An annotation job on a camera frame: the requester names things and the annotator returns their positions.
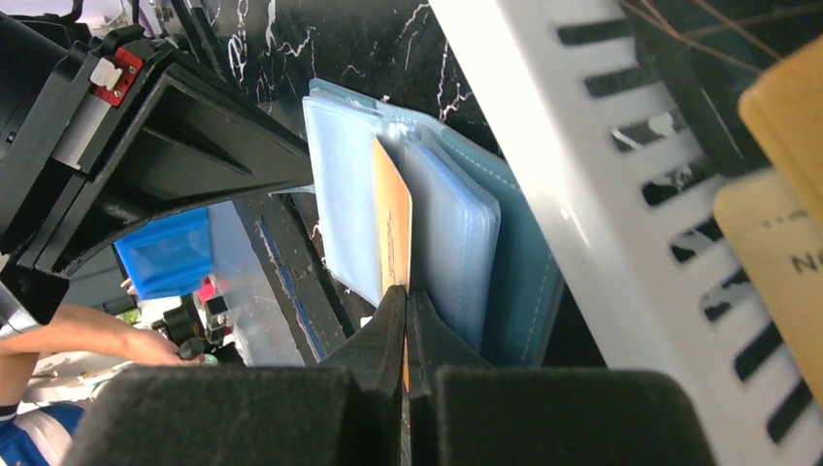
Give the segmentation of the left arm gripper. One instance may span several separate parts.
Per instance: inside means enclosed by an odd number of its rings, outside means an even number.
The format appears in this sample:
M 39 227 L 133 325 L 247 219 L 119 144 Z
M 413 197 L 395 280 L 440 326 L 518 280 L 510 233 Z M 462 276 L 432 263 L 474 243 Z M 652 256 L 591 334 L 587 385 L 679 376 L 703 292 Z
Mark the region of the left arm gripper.
M 1 263 L 64 279 L 151 220 L 313 181 L 307 145 L 129 25 L 1 17 Z

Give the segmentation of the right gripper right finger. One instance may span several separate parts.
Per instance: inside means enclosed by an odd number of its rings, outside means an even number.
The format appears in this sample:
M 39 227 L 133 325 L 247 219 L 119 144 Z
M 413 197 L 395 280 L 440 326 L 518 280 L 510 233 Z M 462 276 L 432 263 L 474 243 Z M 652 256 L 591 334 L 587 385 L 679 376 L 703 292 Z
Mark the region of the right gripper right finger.
M 691 400 L 670 377 L 495 368 L 407 301 L 414 465 L 710 465 Z

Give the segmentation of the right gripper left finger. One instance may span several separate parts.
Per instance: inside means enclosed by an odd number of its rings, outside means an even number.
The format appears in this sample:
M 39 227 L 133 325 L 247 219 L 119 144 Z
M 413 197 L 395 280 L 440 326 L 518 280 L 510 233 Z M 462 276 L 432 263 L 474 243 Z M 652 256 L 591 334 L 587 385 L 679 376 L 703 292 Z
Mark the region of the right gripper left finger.
M 312 367 L 132 367 L 85 415 L 68 465 L 397 465 L 407 293 Z

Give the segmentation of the blue leather card holder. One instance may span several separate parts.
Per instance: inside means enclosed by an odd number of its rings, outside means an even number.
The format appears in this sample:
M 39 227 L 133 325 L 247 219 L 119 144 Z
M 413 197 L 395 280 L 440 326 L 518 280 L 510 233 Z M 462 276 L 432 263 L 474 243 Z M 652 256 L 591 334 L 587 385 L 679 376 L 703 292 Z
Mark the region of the blue leather card holder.
M 303 113 L 329 273 L 379 301 L 381 143 L 411 192 L 412 269 L 441 320 L 492 364 L 541 365 L 564 281 L 509 165 L 432 116 L 322 79 Z

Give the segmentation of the orange credit card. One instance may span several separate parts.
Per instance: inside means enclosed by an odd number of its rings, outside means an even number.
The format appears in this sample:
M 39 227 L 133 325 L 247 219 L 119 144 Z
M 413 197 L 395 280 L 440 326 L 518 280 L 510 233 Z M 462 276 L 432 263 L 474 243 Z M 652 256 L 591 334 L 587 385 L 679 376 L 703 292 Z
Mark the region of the orange credit card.
M 410 290 L 412 264 L 412 197 L 380 140 L 372 140 L 375 213 L 379 248 L 380 291 L 391 286 Z

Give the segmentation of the white plastic basket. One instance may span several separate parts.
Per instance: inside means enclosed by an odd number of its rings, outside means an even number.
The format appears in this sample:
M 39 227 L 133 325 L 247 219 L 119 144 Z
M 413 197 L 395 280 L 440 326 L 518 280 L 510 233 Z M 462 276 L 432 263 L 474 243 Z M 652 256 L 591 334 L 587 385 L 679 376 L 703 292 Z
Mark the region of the white plastic basket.
M 724 180 L 617 1 L 435 15 L 607 365 L 675 379 L 722 465 L 818 465 L 822 414 L 712 218 Z

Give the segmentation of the person forearm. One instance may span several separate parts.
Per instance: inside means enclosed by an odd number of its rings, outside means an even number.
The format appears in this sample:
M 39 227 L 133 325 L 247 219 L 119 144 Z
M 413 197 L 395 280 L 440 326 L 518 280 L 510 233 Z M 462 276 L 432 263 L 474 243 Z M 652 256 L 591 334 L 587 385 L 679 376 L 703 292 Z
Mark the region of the person forearm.
M 42 353 L 89 351 L 140 361 L 143 333 L 122 320 L 78 305 L 62 305 L 51 322 L 1 341 L 1 404 L 22 398 Z

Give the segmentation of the person bare hand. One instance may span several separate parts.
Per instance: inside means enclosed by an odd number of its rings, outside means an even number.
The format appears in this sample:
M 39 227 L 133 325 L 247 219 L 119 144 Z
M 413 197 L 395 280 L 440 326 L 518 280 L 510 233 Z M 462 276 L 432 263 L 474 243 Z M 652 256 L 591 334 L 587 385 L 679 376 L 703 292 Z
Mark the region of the person bare hand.
M 204 356 L 183 358 L 179 347 L 161 333 L 150 329 L 132 328 L 122 337 L 122 355 L 138 364 L 148 366 L 198 365 Z

